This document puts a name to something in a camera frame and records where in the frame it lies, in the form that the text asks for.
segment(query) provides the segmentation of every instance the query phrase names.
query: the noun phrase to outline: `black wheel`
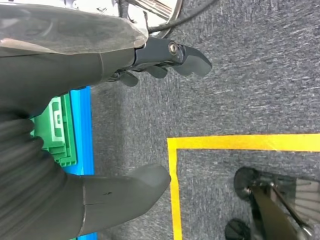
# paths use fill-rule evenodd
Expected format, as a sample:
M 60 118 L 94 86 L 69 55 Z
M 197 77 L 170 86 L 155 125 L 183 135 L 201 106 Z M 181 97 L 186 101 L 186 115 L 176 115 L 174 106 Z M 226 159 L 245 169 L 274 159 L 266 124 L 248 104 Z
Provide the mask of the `black wheel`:
M 232 219 L 224 229 L 226 240 L 251 240 L 249 227 L 240 219 Z
M 249 187 L 254 185 L 259 177 L 259 172 L 254 168 L 239 168 L 233 179 L 234 190 L 240 199 L 249 202 L 249 195 L 251 194 Z

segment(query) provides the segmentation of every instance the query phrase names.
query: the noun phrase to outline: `screw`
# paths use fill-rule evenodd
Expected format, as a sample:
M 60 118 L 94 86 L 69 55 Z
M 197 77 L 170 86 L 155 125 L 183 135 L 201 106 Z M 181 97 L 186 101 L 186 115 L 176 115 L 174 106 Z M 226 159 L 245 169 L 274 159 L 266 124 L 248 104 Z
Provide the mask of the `screw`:
M 169 43 L 169 52 L 173 55 L 175 56 L 178 53 L 178 47 L 177 46 L 176 43 L 174 42 L 171 42 Z

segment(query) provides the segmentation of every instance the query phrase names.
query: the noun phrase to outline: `green object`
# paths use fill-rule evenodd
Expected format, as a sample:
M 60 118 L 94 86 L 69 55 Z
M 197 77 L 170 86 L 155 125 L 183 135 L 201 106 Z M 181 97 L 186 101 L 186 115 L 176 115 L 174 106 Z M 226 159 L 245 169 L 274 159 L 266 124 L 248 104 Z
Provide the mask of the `green object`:
M 52 154 L 61 167 L 77 164 L 69 94 L 54 97 L 41 115 L 32 119 L 32 136 L 42 137 L 43 149 Z

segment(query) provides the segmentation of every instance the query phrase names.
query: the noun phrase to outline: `metal rod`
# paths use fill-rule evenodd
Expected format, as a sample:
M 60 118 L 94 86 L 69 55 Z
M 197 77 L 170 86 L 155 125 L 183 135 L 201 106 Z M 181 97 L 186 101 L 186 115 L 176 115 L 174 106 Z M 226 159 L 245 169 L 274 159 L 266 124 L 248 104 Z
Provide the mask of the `metal rod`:
M 161 0 L 126 0 L 129 4 L 142 8 L 146 12 L 155 14 L 160 18 L 168 21 L 170 19 L 172 8 Z
M 270 186 L 276 194 L 276 196 L 282 203 L 294 221 L 296 221 L 300 228 L 308 226 L 306 222 L 302 220 L 299 215 L 296 213 L 291 206 L 290 206 L 278 190 L 275 186 L 274 183 L 271 183 Z

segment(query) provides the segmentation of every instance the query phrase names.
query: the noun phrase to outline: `robotic hand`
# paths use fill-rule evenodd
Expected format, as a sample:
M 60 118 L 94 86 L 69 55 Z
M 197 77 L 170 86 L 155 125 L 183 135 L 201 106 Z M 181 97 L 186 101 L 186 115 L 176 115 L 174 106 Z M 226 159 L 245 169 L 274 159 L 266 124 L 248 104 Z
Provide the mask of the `robotic hand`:
M 62 55 L 0 48 L 0 239 L 68 240 L 125 223 L 153 206 L 169 185 L 164 167 L 152 164 L 128 176 L 65 173 L 32 138 L 29 117 L 70 90 L 101 81 L 134 86 L 129 71 L 164 78 L 171 67 L 205 76 L 211 64 L 199 51 L 167 39 L 143 47 Z
M 211 63 L 200 51 L 172 40 L 149 37 L 143 47 L 134 50 L 132 65 L 119 69 L 109 81 L 122 81 L 128 86 L 135 86 L 138 79 L 128 72 L 148 72 L 157 78 L 165 78 L 167 68 L 173 68 L 178 74 L 187 77 L 192 73 L 205 77 L 211 69 Z

